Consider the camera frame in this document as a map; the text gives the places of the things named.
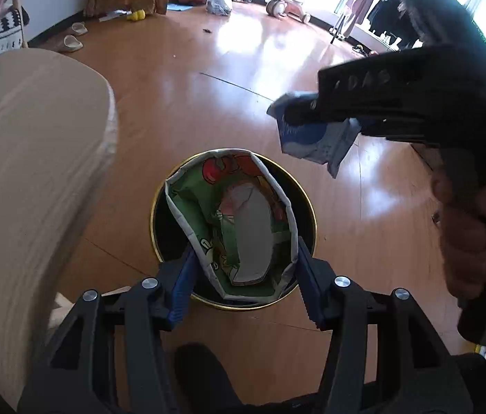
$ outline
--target human hand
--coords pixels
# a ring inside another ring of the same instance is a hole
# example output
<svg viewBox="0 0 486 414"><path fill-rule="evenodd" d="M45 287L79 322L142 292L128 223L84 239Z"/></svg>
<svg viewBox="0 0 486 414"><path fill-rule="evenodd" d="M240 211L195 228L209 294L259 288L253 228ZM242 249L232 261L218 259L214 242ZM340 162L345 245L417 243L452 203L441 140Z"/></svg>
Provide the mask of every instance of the human hand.
<svg viewBox="0 0 486 414"><path fill-rule="evenodd" d="M452 184L442 171L432 177L434 196L442 203L441 252L448 291L471 300L486 283L486 226L475 216L452 207ZM486 216L486 186L476 198L478 213Z"/></svg>

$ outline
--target white plastic bag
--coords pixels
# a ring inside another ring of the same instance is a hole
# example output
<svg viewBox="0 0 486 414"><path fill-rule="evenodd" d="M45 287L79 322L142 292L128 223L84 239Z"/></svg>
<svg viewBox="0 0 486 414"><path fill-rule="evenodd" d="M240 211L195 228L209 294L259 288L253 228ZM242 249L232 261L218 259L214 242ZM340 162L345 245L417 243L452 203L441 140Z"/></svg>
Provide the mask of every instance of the white plastic bag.
<svg viewBox="0 0 486 414"><path fill-rule="evenodd" d="M216 15L230 15L233 5L231 0L206 0L206 10Z"/></svg>

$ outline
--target gold rim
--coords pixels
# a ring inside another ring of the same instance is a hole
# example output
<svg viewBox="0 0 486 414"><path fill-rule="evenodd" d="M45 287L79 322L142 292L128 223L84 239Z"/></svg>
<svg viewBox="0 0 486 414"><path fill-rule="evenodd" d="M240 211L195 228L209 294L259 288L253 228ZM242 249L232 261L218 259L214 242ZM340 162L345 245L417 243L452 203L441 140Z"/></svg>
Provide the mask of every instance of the gold rim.
<svg viewBox="0 0 486 414"><path fill-rule="evenodd" d="M253 153L255 156L259 157L261 160L266 160L266 161L270 162L272 165L278 167L283 172L285 172L285 174L288 175L289 178L291 178L291 180L296 184L296 186L298 187L298 189L300 190L300 192L304 196L304 199L306 199L306 201L308 203L308 210L310 211L310 214L312 215L312 221L313 221L313 224L314 224L314 247L313 247L313 250L310 251L310 254L312 256L314 256L314 251L316 250L316 246L317 246L317 222L316 222L316 213L314 213L314 207L312 207L312 202L310 201L310 198L308 198L308 195L304 191L304 188L300 185L299 181L297 181L289 171L287 171L285 168L283 168L278 163L275 163L275 161L273 161L273 160L269 159L268 157L265 157L265 156L263 156L261 154L258 154L256 152L250 151L248 149L242 149L242 150L245 150L247 152ZM191 159L193 159L195 157L198 157L198 156L200 156L200 155L202 155L202 154L204 154L206 152L209 152L209 151L206 150L206 151L200 152L198 154L192 155L191 157L189 157L189 158L183 160L182 162L180 162L177 166L175 166L174 168L172 168L170 170L170 172L169 172L169 174L167 176L167 179L172 174L174 174L176 171L178 171L182 166L184 166L187 162L189 162ZM164 186L164 184L159 185L159 187L155 191L155 194L153 196L153 202L151 204L151 210L150 210L150 213L149 213L149 236L151 238L151 245L153 246L153 251L155 252L155 255L157 256L157 259L161 263L164 262L164 258L162 257L161 253L159 252L159 247L157 246L157 240L155 238L155 232L154 232L154 229L153 229L153 217L154 217L153 215L155 213L155 206L157 205L157 202L159 200L159 194L161 193L161 190L162 190L162 187L163 186ZM269 304L260 305L260 306L235 307L235 306L221 305L221 304L217 304L216 302L213 302L211 300L208 300L207 298L203 298L201 296L198 296L196 294L192 294L191 295L191 298L194 299L194 300L198 300L200 302L203 302L206 305L212 306L212 307L217 308L217 309L223 309L225 311L252 311L254 309L262 309L262 308L266 308L266 307L269 307L269 306L271 306L273 304L278 303L279 301L281 301L284 298L286 298L289 294L291 294L298 286L299 285L296 284L291 289L291 291L289 291L287 294L283 295L279 299L274 300L273 302L271 302Z"/></svg>

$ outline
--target trash can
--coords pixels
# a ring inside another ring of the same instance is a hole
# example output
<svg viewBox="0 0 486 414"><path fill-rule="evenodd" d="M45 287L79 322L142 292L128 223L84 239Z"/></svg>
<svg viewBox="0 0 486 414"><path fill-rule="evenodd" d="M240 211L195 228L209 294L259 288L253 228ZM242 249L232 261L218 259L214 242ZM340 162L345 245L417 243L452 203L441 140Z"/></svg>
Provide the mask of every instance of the trash can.
<svg viewBox="0 0 486 414"><path fill-rule="evenodd" d="M195 157L204 155L207 152L202 152L184 160L180 165L172 170L169 176L178 171L183 164L194 159ZM274 177L285 192L288 199L291 201L299 236L303 238L308 250L310 250L310 254L313 254L316 246L317 225L314 209L310 200L308 199L308 196L306 195L306 192L299 185L297 180L280 165L267 157L257 153L254 154L272 174L272 177ZM153 250L160 262L179 258L189 243L187 236L174 219L167 204L164 184L157 189L153 199L149 221L149 232ZM197 282L193 289L192 297L195 300L199 300L218 309L246 311L264 308L266 306L275 304L289 295L296 287L296 278L293 277L285 290L282 292L281 297L274 302L267 304L224 300L205 277L203 270L199 269Z"/></svg>

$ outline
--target black shoe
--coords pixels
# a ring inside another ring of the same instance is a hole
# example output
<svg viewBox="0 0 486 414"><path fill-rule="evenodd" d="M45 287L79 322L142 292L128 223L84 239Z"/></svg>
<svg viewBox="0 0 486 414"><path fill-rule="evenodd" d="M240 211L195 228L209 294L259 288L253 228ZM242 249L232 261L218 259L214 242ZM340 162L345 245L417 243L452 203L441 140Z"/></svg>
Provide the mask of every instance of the black shoe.
<svg viewBox="0 0 486 414"><path fill-rule="evenodd" d="M203 344L186 344L174 354L174 371L193 414L243 406L220 361Z"/></svg>

